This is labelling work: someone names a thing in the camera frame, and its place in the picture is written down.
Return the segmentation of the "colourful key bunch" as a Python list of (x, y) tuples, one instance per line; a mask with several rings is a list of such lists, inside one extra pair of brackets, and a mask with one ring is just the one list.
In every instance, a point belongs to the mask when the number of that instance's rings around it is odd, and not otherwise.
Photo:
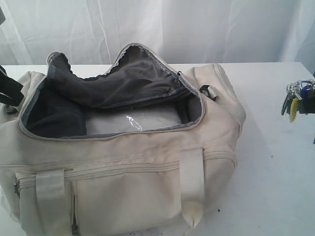
[(281, 115), (289, 115), (290, 123), (293, 123), (297, 114), (315, 113), (315, 81), (300, 80), (286, 86), (286, 97), (284, 99)]

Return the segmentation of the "cream white duffel bag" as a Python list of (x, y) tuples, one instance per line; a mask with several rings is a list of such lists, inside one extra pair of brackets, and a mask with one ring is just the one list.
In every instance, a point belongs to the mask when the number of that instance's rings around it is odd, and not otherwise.
[[(237, 166), (246, 112), (221, 65), (173, 69), (132, 43), (95, 77), (65, 54), (0, 103), (0, 204), (29, 236), (113, 236), (184, 220), (192, 230)], [(88, 135), (85, 111), (173, 105), (181, 124)]]

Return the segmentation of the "grey plastic-wrapped package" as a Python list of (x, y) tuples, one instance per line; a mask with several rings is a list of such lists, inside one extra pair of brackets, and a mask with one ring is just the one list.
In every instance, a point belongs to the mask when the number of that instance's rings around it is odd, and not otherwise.
[(181, 124), (173, 105), (85, 111), (88, 135), (109, 135), (169, 128)]

